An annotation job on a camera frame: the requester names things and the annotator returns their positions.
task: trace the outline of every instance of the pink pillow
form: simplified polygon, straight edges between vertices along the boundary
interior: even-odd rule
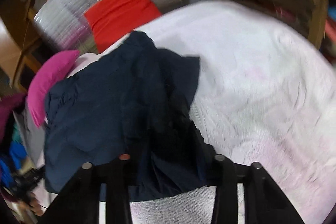
[[[63,80],[73,67],[79,51],[62,51],[56,53],[36,73],[28,90],[28,109],[37,127],[45,118],[44,98],[51,87]]]

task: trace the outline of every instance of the white fabric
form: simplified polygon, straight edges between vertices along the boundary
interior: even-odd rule
[[[320,53],[283,23],[221,0],[186,6],[138,30],[157,47],[201,57],[190,117],[205,141],[233,162],[261,162],[304,222],[321,224],[336,202],[336,78]],[[132,203],[133,222],[210,223],[214,191]]]
[[[36,168],[41,168],[44,165],[44,151],[41,152],[41,155],[37,161]],[[33,193],[36,195],[37,200],[39,201],[42,207],[42,211],[45,212],[46,208],[50,205],[50,193],[48,193],[44,186],[44,179],[42,179],[37,187],[33,190]]]
[[[88,52],[77,58],[74,69],[69,73],[68,77],[78,73],[80,70],[86,68],[91,63],[99,60],[100,55],[94,54],[93,52]]]

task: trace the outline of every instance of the maroon fabric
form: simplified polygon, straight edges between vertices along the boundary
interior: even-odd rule
[[[12,96],[7,96],[0,101],[0,143],[5,135],[5,128],[8,117],[12,110],[21,105],[25,98],[24,93],[17,93]]]

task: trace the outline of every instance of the blue cloth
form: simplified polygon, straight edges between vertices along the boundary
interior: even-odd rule
[[[336,6],[329,7],[328,16],[336,21]]]
[[[1,183],[7,188],[13,183],[11,176],[11,170],[8,166],[8,162],[12,161],[16,170],[21,169],[21,161],[27,157],[25,147],[21,143],[11,142],[9,147],[9,155],[0,156],[0,168],[1,168]]]
[[[45,97],[46,189],[58,193],[84,162],[108,163],[137,144],[143,153],[131,202],[204,186],[189,119],[198,77],[198,57],[157,49],[145,33],[132,32],[110,54],[56,83]]]
[[[14,182],[11,177],[11,171],[9,167],[0,159],[0,168],[1,168],[1,184],[9,188],[9,186]]]

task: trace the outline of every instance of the red fabric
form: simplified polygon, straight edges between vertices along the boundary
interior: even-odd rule
[[[85,13],[99,52],[160,15],[151,0],[101,0]]]
[[[330,17],[325,21],[325,33],[336,44],[336,22]]]

